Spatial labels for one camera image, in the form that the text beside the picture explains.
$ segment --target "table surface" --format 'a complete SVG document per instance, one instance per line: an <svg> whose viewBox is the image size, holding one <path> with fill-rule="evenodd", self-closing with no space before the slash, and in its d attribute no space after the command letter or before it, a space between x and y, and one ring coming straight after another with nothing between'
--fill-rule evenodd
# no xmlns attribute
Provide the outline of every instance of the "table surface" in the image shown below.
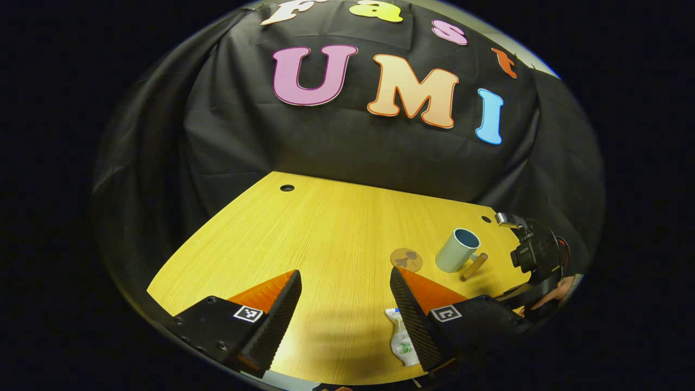
<svg viewBox="0 0 695 391"><path fill-rule="evenodd" d="M285 184L295 189L281 191ZM189 238L147 291L176 315L206 296L231 297L298 269L302 295L270 370L344 385L406 380L425 373L391 352L391 253L416 251L418 274L466 297L497 296L530 274L512 266L518 239L494 216L479 205L273 172ZM473 231L478 253L489 256L468 280L472 261L456 273L434 263L456 228Z"/></svg>

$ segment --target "black fabric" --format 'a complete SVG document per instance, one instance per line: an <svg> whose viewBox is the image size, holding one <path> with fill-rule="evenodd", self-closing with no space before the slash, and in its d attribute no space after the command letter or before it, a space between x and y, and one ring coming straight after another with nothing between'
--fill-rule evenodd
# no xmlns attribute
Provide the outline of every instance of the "black fabric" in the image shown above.
<svg viewBox="0 0 695 391"><path fill-rule="evenodd" d="M155 65L114 115L99 152L95 224L111 273L143 314L163 311L145 292L173 252L210 217L272 170L488 205L543 221L584 271L603 225L603 164L591 126L563 83L516 61L505 74L493 41L403 1L403 24L329 1L261 26L277 3L235 11ZM468 45L438 38L432 20L459 26ZM326 45L353 45L338 97L292 106L273 93L275 60L311 49L299 82L318 87ZM376 98L375 54L401 56L421 81L434 68L459 77L452 129L367 111ZM502 143L480 140L478 88L501 96ZM402 107L400 99L396 104Z"/></svg>

